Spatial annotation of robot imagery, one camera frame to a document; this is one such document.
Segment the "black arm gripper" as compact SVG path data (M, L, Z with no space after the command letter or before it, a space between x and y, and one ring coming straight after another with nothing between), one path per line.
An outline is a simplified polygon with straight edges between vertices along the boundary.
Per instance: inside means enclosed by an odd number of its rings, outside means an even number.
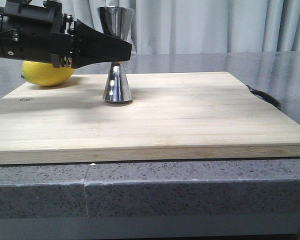
M49 63L55 68L78 69L87 65L131 59L132 45L103 34L79 19L71 34L73 17L62 4L44 0L8 0L0 7L0 58Z

